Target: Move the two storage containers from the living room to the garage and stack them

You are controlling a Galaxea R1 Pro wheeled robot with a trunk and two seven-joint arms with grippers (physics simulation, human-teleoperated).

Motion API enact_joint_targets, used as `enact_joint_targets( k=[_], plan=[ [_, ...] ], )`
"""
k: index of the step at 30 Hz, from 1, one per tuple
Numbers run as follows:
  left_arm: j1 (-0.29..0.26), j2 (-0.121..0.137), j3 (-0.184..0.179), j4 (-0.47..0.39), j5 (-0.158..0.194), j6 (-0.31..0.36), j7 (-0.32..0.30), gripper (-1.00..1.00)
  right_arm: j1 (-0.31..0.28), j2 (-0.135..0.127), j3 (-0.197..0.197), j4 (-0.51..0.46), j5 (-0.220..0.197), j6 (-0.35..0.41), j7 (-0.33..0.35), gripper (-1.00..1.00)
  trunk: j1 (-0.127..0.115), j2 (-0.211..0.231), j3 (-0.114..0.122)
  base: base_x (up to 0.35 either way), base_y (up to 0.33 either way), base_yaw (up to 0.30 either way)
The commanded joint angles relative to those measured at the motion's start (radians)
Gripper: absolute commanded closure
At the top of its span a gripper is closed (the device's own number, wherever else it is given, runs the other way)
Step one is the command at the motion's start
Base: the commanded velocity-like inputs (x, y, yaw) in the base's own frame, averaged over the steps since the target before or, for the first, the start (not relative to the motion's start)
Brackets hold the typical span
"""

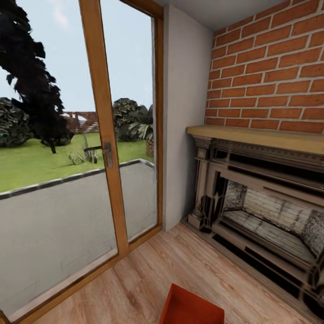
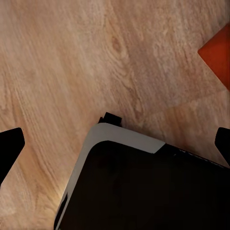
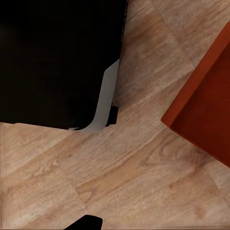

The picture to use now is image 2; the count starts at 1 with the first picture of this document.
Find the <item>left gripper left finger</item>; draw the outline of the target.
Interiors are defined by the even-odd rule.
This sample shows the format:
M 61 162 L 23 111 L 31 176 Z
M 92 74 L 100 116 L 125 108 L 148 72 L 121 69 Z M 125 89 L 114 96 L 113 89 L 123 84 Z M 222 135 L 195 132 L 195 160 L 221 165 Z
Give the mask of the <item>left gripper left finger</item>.
M 0 133 L 0 184 L 24 146 L 24 135 L 20 127 Z

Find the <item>storage box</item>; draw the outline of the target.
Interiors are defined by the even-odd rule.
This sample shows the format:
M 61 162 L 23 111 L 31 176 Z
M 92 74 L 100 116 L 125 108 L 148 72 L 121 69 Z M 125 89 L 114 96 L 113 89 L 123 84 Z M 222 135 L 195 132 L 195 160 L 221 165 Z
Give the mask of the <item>storage box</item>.
M 230 22 L 197 53 L 230 91 Z

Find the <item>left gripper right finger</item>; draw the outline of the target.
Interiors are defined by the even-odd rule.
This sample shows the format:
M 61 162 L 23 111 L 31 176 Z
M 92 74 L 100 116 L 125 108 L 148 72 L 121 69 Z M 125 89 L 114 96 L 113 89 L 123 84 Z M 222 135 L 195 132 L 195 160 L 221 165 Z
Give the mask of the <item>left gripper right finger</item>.
M 215 145 L 230 166 L 230 129 L 218 128 Z

